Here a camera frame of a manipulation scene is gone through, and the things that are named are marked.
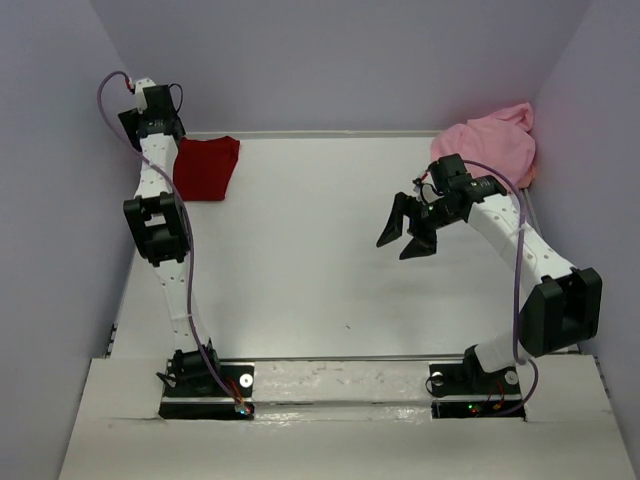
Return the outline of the red t shirt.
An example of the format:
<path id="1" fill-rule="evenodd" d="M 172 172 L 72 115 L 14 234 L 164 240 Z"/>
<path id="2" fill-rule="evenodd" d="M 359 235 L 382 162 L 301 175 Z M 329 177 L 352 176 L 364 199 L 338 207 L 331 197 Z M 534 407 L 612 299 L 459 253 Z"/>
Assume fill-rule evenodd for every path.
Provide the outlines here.
<path id="1" fill-rule="evenodd" d="M 230 136 L 184 138 L 173 168 L 173 183 L 185 202 L 221 202 L 239 160 L 241 143 Z"/>

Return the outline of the metal rail at front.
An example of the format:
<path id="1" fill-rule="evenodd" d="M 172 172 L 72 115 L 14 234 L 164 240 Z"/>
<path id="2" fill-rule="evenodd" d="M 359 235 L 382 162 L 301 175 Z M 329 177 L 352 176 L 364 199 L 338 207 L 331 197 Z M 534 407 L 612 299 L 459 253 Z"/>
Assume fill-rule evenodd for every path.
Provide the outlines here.
<path id="1" fill-rule="evenodd" d="M 221 358 L 221 362 L 267 362 L 267 361 L 458 361 L 464 354 L 407 354 L 407 355 L 356 355 L 356 356 L 276 356 Z"/>

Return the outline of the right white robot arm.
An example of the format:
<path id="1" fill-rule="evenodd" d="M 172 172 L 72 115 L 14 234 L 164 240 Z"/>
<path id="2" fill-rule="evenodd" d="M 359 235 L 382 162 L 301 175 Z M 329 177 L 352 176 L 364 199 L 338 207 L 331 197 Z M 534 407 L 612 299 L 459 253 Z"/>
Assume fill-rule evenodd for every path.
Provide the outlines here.
<path id="1" fill-rule="evenodd" d="M 430 379 L 437 395 L 454 385 L 472 392 L 488 389 L 517 365 L 594 338 L 599 328 L 603 280 L 593 268 L 579 268 L 558 254 L 530 225 L 522 194 L 496 168 L 458 154 L 432 162 L 398 192 L 377 240 L 383 247 L 403 234 L 411 237 L 402 260 L 432 256 L 437 233 L 463 222 L 479 233 L 514 274 L 511 328 L 467 348 L 460 363 Z"/>

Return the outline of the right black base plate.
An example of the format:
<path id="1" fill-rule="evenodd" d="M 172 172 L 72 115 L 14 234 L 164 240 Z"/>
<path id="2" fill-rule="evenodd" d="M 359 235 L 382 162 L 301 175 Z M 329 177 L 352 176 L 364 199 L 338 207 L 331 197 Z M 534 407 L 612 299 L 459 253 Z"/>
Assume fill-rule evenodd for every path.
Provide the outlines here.
<path id="1" fill-rule="evenodd" d="M 434 419 L 525 418 L 513 367 L 471 374 L 462 363 L 430 364 L 425 389 L 432 398 Z"/>

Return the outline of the pink t shirt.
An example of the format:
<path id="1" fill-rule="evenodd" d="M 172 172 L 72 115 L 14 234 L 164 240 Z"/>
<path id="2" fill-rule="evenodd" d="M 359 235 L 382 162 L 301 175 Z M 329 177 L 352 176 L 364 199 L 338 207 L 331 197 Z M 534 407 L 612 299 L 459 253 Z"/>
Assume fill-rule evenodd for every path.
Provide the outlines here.
<path id="1" fill-rule="evenodd" d="M 529 102 L 455 124 L 432 141 L 431 161 L 458 154 L 496 169 L 520 189 L 528 188 L 536 173 L 533 126 L 534 111 Z"/>

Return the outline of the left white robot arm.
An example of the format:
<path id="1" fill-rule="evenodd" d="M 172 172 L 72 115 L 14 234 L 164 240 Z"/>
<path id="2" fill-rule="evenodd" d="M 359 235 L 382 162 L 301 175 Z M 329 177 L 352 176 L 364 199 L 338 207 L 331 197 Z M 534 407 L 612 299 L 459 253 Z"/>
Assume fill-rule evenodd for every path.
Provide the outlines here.
<path id="1" fill-rule="evenodd" d="M 118 118 L 142 156 L 142 166 L 137 190 L 124 202 L 123 211 L 138 253 L 160 281 L 174 341 L 173 356 L 158 377 L 167 397 L 212 397 L 220 386 L 221 370 L 209 334 L 197 332 L 192 240 L 186 207 L 172 186 L 184 127 L 169 85 L 143 78 L 130 89 L 136 106 Z"/>

